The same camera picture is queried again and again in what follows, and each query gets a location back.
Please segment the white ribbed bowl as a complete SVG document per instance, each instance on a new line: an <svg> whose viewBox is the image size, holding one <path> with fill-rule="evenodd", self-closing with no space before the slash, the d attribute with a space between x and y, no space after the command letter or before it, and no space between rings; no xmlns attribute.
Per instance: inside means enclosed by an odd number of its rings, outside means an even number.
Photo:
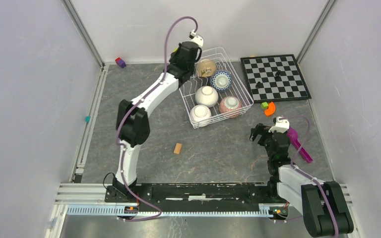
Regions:
<svg viewBox="0 0 381 238"><path fill-rule="evenodd" d="M218 92L211 86L200 87L195 93L196 103L208 108L214 107L218 103L218 99Z"/></svg>

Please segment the blue patterned bowl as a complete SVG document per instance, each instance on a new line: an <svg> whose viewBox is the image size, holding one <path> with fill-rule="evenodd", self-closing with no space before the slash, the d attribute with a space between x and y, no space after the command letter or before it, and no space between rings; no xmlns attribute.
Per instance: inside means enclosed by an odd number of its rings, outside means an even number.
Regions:
<svg viewBox="0 0 381 238"><path fill-rule="evenodd" d="M227 70L219 69L213 73L210 78L209 84L217 92L225 92L231 88L232 76Z"/></svg>

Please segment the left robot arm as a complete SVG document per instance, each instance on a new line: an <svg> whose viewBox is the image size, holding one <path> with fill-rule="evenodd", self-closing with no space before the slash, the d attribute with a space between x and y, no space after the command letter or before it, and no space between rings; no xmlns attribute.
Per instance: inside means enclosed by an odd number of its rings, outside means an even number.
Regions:
<svg viewBox="0 0 381 238"><path fill-rule="evenodd" d="M202 54L203 43L193 39L179 44L171 53L167 67L159 78L142 94L131 101L119 103L116 122L117 143L121 147L119 168L112 185L107 187L107 198L132 201L136 196L136 165L142 144L150 134L149 116L164 99L177 91L195 72Z"/></svg>

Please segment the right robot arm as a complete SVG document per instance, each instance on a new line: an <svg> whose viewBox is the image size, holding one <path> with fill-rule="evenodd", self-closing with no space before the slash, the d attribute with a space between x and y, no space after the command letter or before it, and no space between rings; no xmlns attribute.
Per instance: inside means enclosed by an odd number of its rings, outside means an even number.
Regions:
<svg viewBox="0 0 381 238"><path fill-rule="evenodd" d="M288 201L303 216L308 233L314 237L339 236L354 231L344 193L339 183L322 181L302 171L288 156L290 139L283 128L262 123L251 129L250 140L266 150L267 197L272 202Z"/></svg>

